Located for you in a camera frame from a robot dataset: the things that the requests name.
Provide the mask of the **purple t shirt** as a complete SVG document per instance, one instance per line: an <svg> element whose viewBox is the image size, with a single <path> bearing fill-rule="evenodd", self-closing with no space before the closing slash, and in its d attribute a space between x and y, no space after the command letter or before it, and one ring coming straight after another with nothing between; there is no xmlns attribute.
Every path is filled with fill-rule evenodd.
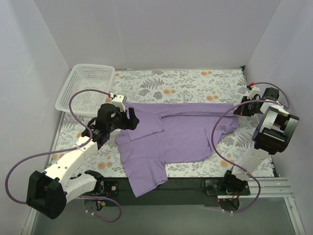
<svg viewBox="0 0 313 235"><path fill-rule="evenodd" d="M115 140L135 197L167 182L166 164L199 162L208 158L212 144L234 132L239 121L229 103L127 103L139 124L122 130Z"/></svg>

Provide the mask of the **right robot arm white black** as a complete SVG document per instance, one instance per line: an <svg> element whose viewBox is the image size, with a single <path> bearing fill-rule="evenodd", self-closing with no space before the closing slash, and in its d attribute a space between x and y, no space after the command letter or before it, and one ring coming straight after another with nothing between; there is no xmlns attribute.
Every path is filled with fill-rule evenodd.
<svg viewBox="0 0 313 235"><path fill-rule="evenodd" d="M263 93L253 83L247 86L249 93L242 99L235 115L251 117L262 115L253 135L253 147L231 170L227 170L221 182L221 190L228 195L241 193L248 187L250 174L268 157L285 151L299 123L299 117L290 114L278 102L279 90L266 88Z"/></svg>

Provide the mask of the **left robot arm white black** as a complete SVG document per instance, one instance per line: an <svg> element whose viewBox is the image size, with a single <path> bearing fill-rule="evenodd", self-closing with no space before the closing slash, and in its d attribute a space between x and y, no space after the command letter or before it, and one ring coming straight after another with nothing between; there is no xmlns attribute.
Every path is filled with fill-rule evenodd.
<svg viewBox="0 0 313 235"><path fill-rule="evenodd" d="M90 198L101 195L105 189L101 173L87 170L77 177L74 173L109 140L113 131L134 130L138 124L132 107L122 110L110 103L101 105L97 117L85 125L73 149L44 171L34 171L30 175L26 204L55 219L71 200L85 193Z"/></svg>

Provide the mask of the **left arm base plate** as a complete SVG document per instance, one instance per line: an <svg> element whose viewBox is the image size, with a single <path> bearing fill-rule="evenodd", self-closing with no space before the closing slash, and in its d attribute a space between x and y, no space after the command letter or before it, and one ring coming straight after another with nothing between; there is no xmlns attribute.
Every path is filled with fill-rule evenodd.
<svg viewBox="0 0 313 235"><path fill-rule="evenodd" d="M119 195L119 186L118 181L102 181L99 196L117 197Z"/></svg>

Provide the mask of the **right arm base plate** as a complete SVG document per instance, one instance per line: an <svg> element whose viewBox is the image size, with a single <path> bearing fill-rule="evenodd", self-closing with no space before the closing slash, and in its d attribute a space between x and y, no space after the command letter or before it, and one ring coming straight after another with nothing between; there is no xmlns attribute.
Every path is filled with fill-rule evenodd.
<svg viewBox="0 0 313 235"><path fill-rule="evenodd" d="M248 184L244 187L234 186L231 183L227 183L223 178L204 178L200 181L200 187L208 196L247 196L250 195L250 189Z"/></svg>

